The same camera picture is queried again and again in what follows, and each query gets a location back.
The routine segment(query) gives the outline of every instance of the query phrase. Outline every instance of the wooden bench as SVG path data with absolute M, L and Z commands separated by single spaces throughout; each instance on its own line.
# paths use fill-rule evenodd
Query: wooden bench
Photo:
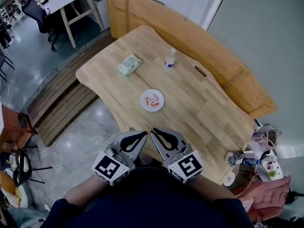
M 96 99 L 92 90 L 79 83 L 75 72 L 89 59 L 110 45 L 111 36 L 94 43 L 62 70 L 28 107 L 31 123 L 45 146 L 60 134 Z

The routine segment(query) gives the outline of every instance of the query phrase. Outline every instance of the shrimp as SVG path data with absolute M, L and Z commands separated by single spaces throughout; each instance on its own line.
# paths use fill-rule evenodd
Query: shrimp
M 150 97 L 146 97 L 146 98 L 145 98 L 145 101 L 146 101 L 146 104 L 147 104 L 147 105 L 149 105 L 149 100 L 152 101 Z
M 154 107 L 157 107 L 159 105 L 159 103 L 154 103 L 154 102 L 152 102 L 151 103 L 151 106 L 154 108 Z
M 153 100 L 154 100 L 154 101 L 158 101 L 158 100 L 159 100 L 159 98 L 157 97 L 157 95 L 154 94 L 154 93 L 153 93 Z

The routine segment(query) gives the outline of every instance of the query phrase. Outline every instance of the black chair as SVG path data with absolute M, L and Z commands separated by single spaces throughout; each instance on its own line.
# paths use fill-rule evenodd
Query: black chair
M 51 37 L 55 35 L 51 47 L 52 50 L 55 50 L 54 43 L 63 31 L 62 17 L 59 16 L 58 13 L 47 15 L 45 10 L 40 7 L 35 0 L 21 0 L 21 6 L 22 11 L 37 22 L 40 33 L 45 34 L 54 30 L 54 33 L 52 33 L 47 40 L 51 41 Z
M 6 74 L 2 71 L 2 66 L 4 65 L 4 63 L 7 63 L 12 69 L 15 69 L 13 67 L 14 63 L 6 55 L 4 55 L 4 53 L 2 52 L 2 50 L 0 50 L 0 71 L 1 71 L 1 73 L 4 74 L 4 76 L 2 74 L 0 74 L 0 77 L 3 78 L 5 82 L 7 82 L 7 80 L 5 79 Z
M 24 171 L 24 158 L 28 161 L 28 171 Z M 34 180 L 32 179 L 32 172 L 33 171 L 39 171 L 39 170 L 47 170 L 52 169 L 53 167 L 45 167 L 45 168 L 33 168 L 30 159 L 24 149 L 18 149 L 16 152 L 16 163 L 17 168 L 13 173 L 13 180 L 16 187 L 19 187 L 27 180 L 35 181 L 39 183 L 45 184 L 44 181 Z

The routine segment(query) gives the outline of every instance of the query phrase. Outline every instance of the white plate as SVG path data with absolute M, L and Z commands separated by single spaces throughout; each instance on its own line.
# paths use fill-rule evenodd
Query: white plate
M 148 112 L 157 112 L 159 111 L 165 103 L 165 98 L 163 94 L 156 89 L 148 89 L 142 93 L 141 96 L 141 106 Z
M 224 185 L 226 187 L 229 187 L 234 182 L 235 178 L 236 178 L 236 175 L 233 172 L 231 172 L 229 174 L 229 176 L 227 177 L 227 180 L 224 181 Z

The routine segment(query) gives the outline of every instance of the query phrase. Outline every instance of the gray floor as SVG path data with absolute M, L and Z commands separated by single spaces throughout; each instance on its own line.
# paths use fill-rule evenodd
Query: gray floor
M 13 43 L 8 47 L 8 57 L 14 62 L 15 70 L 4 64 L 2 70 L 8 81 L 0 85 L 1 101 L 20 111 L 31 95 L 54 70 L 80 52 L 87 43 L 100 36 L 100 28 L 89 17 L 84 17 L 71 27 L 77 44 L 73 48 L 67 33 L 62 33 L 51 50 L 48 34 L 39 32 L 35 20 L 23 16 L 12 27 Z
M 32 178 L 46 184 L 28 181 L 34 202 L 39 208 L 52 206 L 57 199 L 93 175 L 91 166 L 96 155 L 119 134 L 111 112 L 101 99 L 86 109 L 54 142 L 44 147 L 36 135 L 37 149 L 27 149 L 34 168 L 53 166 L 33 172 Z

